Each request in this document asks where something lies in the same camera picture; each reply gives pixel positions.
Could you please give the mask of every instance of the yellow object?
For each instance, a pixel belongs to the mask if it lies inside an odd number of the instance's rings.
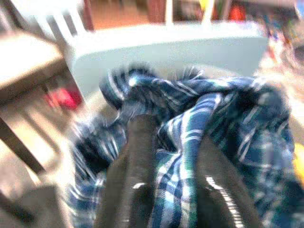
[[[208,6],[209,0],[199,0],[200,7],[202,10],[205,10]]]
[[[294,170],[304,188],[304,146],[296,143],[294,146]]]

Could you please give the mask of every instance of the plaid fabric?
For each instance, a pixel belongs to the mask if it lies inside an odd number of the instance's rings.
[[[174,81],[148,69],[111,72],[100,87],[119,115],[107,122],[97,114],[72,131],[76,181],[67,201],[76,228],[92,227],[105,170],[126,142],[127,122],[139,114],[161,124],[149,227],[196,226],[194,168],[206,133],[240,172],[265,227],[304,227],[289,109],[274,88],[253,78],[205,79],[193,67]]]

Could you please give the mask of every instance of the blue plaid shirt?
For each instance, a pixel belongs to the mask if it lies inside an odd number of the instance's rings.
[[[96,114],[72,130],[76,173],[67,202],[75,228],[93,226],[106,167],[126,143],[128,121],[139,114],[161,123],[149,227],[196,227],[194,170],[205,134],[239,171],[265,227],[304,227],[290,113],[277,90],[254,78],[207,79],[194,68],[174,81],[142,68],[113,71],[100,87],[119,115],[108,122]]]

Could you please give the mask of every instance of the crumpled cloth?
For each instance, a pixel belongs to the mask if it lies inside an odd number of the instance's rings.
[[[266,228],[304,227],[290,111],[279,91],[258,78],[207,79],[194,67],[174,81],[146,68],[112,71],[100,88],[119,115],[109,122],[96,114],[71,131],[76,173],[67,202],[75,228],[93,226],[106,168],[126,143],[128,121],[140,114],[161,124],[149,227],[196,226],[194,171],[205,134],[239,171]]]

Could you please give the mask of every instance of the wooden table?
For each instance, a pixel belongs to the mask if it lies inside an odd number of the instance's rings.
[[[21,30],[0,36],[0,63],[0,104],[12,100],[67,67],[55,44]],[[35,173],[44,171],[42,165],[1,118],[0,138]]]

